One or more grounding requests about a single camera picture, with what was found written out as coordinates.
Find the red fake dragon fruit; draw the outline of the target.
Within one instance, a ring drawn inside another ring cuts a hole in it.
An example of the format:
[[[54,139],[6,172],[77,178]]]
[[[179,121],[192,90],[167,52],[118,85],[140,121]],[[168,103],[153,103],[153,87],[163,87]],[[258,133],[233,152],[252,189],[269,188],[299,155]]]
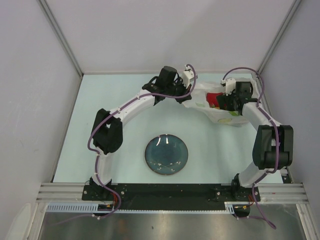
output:
[[[222,92],[219,92],[219,93],[208,92],[206,94],[206,101],[208,102],[210,108],[220,109],[216,97],[221,94],[223,94],[223,93]]]

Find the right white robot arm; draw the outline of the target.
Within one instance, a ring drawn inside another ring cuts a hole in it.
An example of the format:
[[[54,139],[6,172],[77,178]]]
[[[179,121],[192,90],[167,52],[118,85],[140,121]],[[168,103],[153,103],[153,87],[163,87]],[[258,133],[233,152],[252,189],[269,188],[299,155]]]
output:
[[[231,182],[230,194],[242,201],[255,192],[257,184],[293,162],[294,130],[290,125],[276,121],[254,97],[254,87],[248,78],[221,80],[223,94],[217,97],[219,107],[236,111],[245,117],[256,130],[252,148],[252,162]]]

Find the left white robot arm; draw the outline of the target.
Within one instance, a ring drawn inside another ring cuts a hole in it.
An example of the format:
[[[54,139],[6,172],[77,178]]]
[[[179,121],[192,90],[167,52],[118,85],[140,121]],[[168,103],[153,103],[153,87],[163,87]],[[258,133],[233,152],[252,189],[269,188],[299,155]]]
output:
[[[96,113],[87,148],[96,154],[94,173],[89,185],[98,199],[105,200],[110,193],[114,193],[109,187],[112,179],[107,173],[101,174],[100,171],[104,170],[104,164],[109,163],[112,154],[121,147],[125,125],[142,111],[166,98],[174,99],[180,104],[191,100],[197,78],[191,64],[187,64],[181,74],[173,67],[164,66],[159,75],[145,83],[132,99],[112,110],[102,108]]]

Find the dark blue ceramic plate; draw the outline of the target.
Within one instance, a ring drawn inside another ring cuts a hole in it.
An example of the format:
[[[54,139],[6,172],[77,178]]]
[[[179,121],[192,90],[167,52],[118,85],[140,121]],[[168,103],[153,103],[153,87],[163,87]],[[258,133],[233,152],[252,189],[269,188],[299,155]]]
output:
[[[146,145],[144,159],[154,173],[170,176],[180,172],[186,166],[189,151],[185,142],[179,137],[161,134]]]

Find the white printed plastic bag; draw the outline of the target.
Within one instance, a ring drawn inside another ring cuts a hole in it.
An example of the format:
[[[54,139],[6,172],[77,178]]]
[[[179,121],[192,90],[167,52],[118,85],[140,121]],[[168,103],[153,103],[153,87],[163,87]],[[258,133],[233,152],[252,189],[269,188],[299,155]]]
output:
[[[191,93],[192,99],[183,102],[186,108],[204,113],[215,124],[240,126],[249,121],[237,111],[211,108],[206,100],[207,93],[224,93],[225,87],[217,82],[198,82]]]

